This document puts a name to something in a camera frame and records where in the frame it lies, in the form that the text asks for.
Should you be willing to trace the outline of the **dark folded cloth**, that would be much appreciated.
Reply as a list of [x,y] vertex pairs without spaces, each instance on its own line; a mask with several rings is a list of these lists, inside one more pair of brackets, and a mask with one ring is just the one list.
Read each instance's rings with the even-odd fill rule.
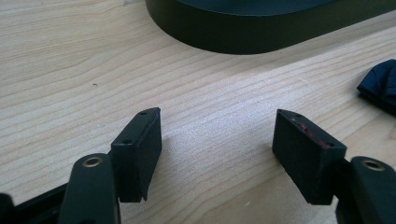
[[387,60],[374,66],[357,90],[362,96],[396,116],[396,60]]

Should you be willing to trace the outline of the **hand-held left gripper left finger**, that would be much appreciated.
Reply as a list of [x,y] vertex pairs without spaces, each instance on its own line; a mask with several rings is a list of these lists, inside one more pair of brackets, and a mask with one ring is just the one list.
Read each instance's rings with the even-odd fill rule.
[[161,109],[137,113],[110,145],[74,163],[58,224],[121,224],[120,204],[148,197],[162,152]]

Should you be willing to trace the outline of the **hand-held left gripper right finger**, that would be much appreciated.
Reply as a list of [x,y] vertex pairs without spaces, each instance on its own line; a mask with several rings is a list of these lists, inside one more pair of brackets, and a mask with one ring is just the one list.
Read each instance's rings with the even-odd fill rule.
[[301,114],[279,109],[272,150],[304,199],[329,205],[338,224],[396,224],[396,170],[347,147]]

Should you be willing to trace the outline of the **black oval tray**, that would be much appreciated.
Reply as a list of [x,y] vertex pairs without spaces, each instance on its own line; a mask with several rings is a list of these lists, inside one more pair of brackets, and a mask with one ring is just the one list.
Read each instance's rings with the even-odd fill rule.
[[396,10],[396,0],[145,0],[154,22],[198,49],[283,49]]

